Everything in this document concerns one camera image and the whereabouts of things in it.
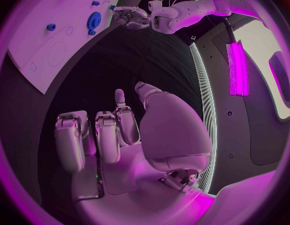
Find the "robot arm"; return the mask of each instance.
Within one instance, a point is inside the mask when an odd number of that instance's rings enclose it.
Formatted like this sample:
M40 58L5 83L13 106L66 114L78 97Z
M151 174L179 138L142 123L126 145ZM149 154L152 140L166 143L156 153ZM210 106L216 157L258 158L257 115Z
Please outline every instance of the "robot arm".
M132 12L126 13L129 18L132 15L131 22L129 19L124 22L127 28L142 29L150 25L153 30L163 34L173 34L183 27L196 24L204 16L210 14L229 16L232 13L237 13L260 19L246 0L183 1L171 7L162 7L161 1L150 1L149 10L152 12L151 17L140 8L116 7L114 9L114 16L118 21L122 21L125 18L123 13L125 13L126 8L130 11L135 10L133 13L136 14L135 18L133 18Z

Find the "white robotic arm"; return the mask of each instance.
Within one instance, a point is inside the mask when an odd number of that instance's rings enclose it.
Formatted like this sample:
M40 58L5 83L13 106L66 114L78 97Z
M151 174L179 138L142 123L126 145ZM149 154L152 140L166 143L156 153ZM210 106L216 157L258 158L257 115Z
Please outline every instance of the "white robotic arm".
M163 34L173 34L211 14L229 16L237 13L260 19L246 0L183 1L171 7L162 7L161 1L150 1L149 10L152 12L151 16L138 7L116 7L113 13L116 20L124 23L127 28L142 29L151 26L153 30Z

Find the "black floor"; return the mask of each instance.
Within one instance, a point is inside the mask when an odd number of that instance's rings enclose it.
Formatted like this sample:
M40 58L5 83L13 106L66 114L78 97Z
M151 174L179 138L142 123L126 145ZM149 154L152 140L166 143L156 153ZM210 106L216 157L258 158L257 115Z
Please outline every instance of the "black floor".
M78 224L79 218L71 199L71 175L62 169L56 153L53 131L58 114L86 110L94 124L98 111L114 110L114 91L123 89L139 123L145 111L134 91L138 81L179 96L202 118L195 65L180 38L123 27L108 34L64 80L47 112L39 141L42 206L64 224Z

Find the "pink light strip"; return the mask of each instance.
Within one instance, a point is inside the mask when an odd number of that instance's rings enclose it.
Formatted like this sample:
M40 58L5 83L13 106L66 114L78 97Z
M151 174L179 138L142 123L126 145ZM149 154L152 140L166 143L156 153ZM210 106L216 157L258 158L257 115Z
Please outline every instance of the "pink light strip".
M227 45L229 62L229 94L237 96L249 95L249 79L246 54L241 41Z

